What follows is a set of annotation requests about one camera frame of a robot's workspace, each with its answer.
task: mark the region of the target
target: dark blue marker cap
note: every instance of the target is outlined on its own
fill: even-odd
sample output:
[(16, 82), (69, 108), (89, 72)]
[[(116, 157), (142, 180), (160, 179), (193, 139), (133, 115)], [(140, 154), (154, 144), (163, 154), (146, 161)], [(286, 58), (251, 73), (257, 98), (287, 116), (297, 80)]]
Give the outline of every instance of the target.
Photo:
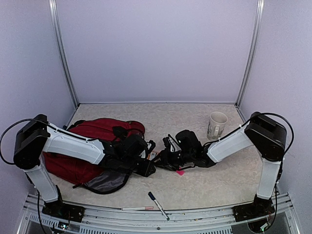
[(156, 200), (156, 198), (154, 197), (154, 195), (152, 194), (152, 192), (149, 192), (149, 193), (148, 193), (148, 196), (150, 196), (151, 200), (153, 200), (153, 201)]

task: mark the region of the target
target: mug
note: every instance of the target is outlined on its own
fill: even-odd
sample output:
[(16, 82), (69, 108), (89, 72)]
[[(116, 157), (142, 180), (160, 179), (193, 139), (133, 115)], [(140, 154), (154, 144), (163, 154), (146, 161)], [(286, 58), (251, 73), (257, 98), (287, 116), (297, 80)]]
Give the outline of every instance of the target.
[(207, 138), (209, 140), (217, 140), (221, 137), (225, 124), (228, 122), (228, 117), (219, 111), (212, 112), (209, 118)]

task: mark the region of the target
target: marble-patterned tabletop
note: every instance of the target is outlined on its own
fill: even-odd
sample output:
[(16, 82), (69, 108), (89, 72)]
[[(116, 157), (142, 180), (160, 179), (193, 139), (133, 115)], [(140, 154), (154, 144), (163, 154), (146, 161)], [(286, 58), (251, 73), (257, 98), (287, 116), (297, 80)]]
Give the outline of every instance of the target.
[[(205, 143), (209, 115), (213, 111), (225, 113), (229, 121), (223, 135), (242, 123), (235, 107), (229, 104), (82, 104), (72, 123), (84, 119), (110, 117), (137, 120), (146, 128), (145, 139), (156, 143), (156, 150), (164, 149), (162, 138), (189, 129)], [(148, 197), (151, 191), (166, 210), (207, 208), (252, 201), (261, 174), (261, 159), (253, 147), (244, 149), (211, 168), (192, 168), (183, 176), (157, 168), (148, 178), (132, 174), (127, 184), (109, 195), (98, 195), (52, 174), (64, 200), (102, 207), (153, 206)]]

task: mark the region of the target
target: red backpack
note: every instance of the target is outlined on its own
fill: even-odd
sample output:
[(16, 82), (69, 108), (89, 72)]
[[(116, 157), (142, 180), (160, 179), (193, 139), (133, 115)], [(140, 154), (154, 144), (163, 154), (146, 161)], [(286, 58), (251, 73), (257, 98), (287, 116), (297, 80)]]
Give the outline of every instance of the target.
[[(113, 127), (120, 126), (131, 134), (143, 136), (145, 128), (137, 121), (121, 121), (112, 118), (99, 118), (91, 121), (79, 120), (68, 128), (69, 132), (108, 141), (119, 141)], [(103, 169), (87, 161), (55, 153), (43, 153), (47, 170), (73, 184), (73, 188), (83, 186), (97, 194), (110, 194), (121, 189), (130, 176), (130, 173), (120, 173)]]

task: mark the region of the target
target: marker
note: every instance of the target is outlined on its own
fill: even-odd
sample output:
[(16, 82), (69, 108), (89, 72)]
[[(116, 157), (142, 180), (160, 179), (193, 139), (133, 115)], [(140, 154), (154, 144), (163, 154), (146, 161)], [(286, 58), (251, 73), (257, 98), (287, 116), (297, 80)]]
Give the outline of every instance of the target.
[(150, 196), (151, 200), (153, 200), (155, 202), (155, 204), (158, 206), (158, 208), (160, 209), (161, 213), (166, 217), (167, 220), (169, 220), (170, 218), (168, 217), (168, 215), (164, 212), (164, 209), (161, 207), (161, 205), (158, 203), (158, 201), (156, 200), (156, 198), (154, 197), (154, 195), (152, 194), (152, 192), (148, 193), (148, 196)]
[(124, 207), (123, 211), (147, 211), (154, 209), (154, 206), (142, 206), (142, 207)]

